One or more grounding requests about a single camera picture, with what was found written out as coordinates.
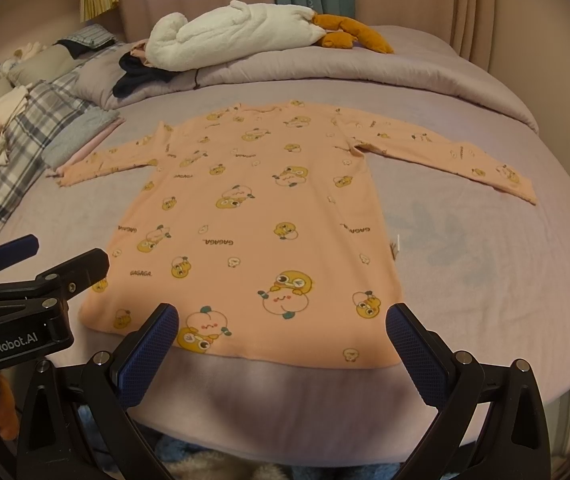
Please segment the person left hand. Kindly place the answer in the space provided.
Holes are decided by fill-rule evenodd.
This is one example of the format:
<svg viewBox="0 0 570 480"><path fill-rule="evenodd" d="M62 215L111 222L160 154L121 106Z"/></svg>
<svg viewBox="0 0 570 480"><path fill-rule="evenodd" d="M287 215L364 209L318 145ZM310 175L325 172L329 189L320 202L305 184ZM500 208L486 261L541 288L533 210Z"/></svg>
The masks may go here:
<svg viewBox="0 0 570 480"><path fill-rule="evenodd" d="M0 374L0 437L3 441L14 440L20 431L14 394L8 380Z"/></svg>

